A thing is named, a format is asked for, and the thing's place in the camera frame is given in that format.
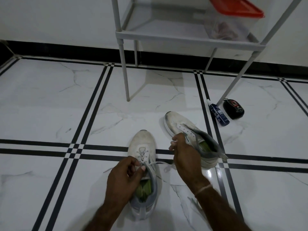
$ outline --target person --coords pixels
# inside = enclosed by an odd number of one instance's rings
[[[213,231],[251,231],[220,194],[210,186],[201,171],[200,154],[185,142],[182,133],[172,138],[169,150],[174,151],[176,169],[201,205]],[[110,172],[103,205],[97,210],[84,231],[109,231],[129,202],[145,170],[139,161],[128,156]]]

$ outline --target white shelf rack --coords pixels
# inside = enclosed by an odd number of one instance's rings
[[[269,40],[287,20],[301,0],[293,0],[274,27],[269,31],[262,42],[259,42],[253,34],[249,34],[246,41],[228,41],[210,39],[204,28],[205,9],[181,7],[163,4],[136,3],[131,0],[123,17],[121,25],[118,0],[112,0],[113,14],[116,27],[116,38],[120,49],[121,64],[124,75],[126,99],[129,98],[127,71],[124,57],[124,39],[134,41],[135,65],[137,65],[137,41],[160,40],[182,42],[186,44],[198,44],[214,47],[205,72],[216,53],[217,48],[237,49],[253,51],[240,73],[227,88],[217,105],[221,104],[237,81],[249,68],[257,56],[266,48]]]

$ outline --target black baseboard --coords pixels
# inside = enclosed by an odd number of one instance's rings
[[[0,66],[9,60],[12,56],[13,54],[11,51],[8,50],[4,44],[0,43]]]
[[[99,62],[120,63],[119,50],[93,48],[83,46],[57,45],[34,42],[8,41],[10,49],[20,55],[43,56],[65,59],[77,59]],[[134,51],[125,51],[126,63],[134,64]],[[138,52],[138,64],[149,66],[167,66],[175,68],[203,70],[208,57],[197,57],[179,54],[163,54],[153,52]],[[245,61],[214,58],[209,70],[238,73]],[[308,67],[253,62],[246,71],[247,74],[280,76],[289,78],[308,78]]]

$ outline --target red container lid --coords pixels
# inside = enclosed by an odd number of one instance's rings
[[[219,13],[224,15],[264,18],[264,12],[247,0],[210,0],[210,2]]]

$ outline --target gray metal pole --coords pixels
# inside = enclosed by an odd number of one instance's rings
[[[136,67],[138,66],[138,59],[137,59],[137,44],[138,44],[138,41],[137,41],[137,40],[134,40],[135,66],[136,66]]]
[[[279,28],[283,25],[283,23],[287,20],[287,18],[292,14],[292,12],[295,10],[295,8],[298,6],[298,4],[302,0],[293,0],[291,4],[288,6],[288,8],[285,10],[285,12],[281,15],[277,23],[273,26],[273,28],[269,31],[269,33],[265,36],[263,41],[260,43],[261,45],[266,45],[271,38],[275,35],[275,33],[279,30]],[[225,93],[222,95],[222,97],[217,102],[217,105],[220,105],[224,98],[229,94],[229,92],[232,90],[232,88],[235,86],[237,81],[240,80],[242,75],[246,72],[246,70],[249,68],[249,66],[252,64],[252,62],[260,55],[261,52],[254,51],[249,58],[249,60],[246,62],[244,67],[241,69],[240,73],[235,77],[235,79],[232,81],[230,86],[226,89]]]
[[[211,55],[211,57],[210,57],[210,60],[208,61],[207,65],[206,65],[206,68],[205,68],[205,70],[204,70],[204,73],[207,72],[207,70],[208,70],[208,68],[209,68],[209,66],[210,66],[210,64],[211,64],[211,62],[212,62],[212,60],[213,60],[213,57],[214,57],[216,51],[217,51],[217,48],[214,48],[214,50],[213,50],[213,52],[212,52],[212,55]]]
[[[112,2],[112,8],[113,8],[113,16],[115,19],[115,30],[117,32],[121,32],[121,21],[120,21],[120,14],[119,14],[119,6],[118,6],[118,0],[111,0]]]
[[[246,64],[244,65],[244,67],[241,69],[240,73],[235,77],[235,79],[232,81],[232,83],[230,84],[230,86],[226,89],[225,93],[222,95],[222,97],[219,99],[219,101],[217,102],[217,105],[220,105],[222,103],[222,101],[224,100],[224,98],[226,98],[226,96],[229,94],[229,92],[232,90],[232,88],[235,86],[235,84],[237,83],[237,81],[240,80],[240,78],[242,77],[242,75],[246,72],[246,70],[249,68],[249,66],[252,64],[252,62],[256,59],[257,56],[260,55],[261,52],[258,51],[254,51],[251,55],[251,57],[249,58],[249,60],[246,62]]]
[[[125,93],[126,93],[126,100],[127,102],[130,101],[129,99],[129,90],[128,90],[128,79],[127,79],[127,70],[126,70],[126,63],[125,63],[125,56],[124,56],[124,41],[123,39],[117,39],[119,49],[120,49],[120,58],[121,58],[121,64],[122,64],[122,71],[123,71],[123,77],[124,77],[124,86],[125,86]]]

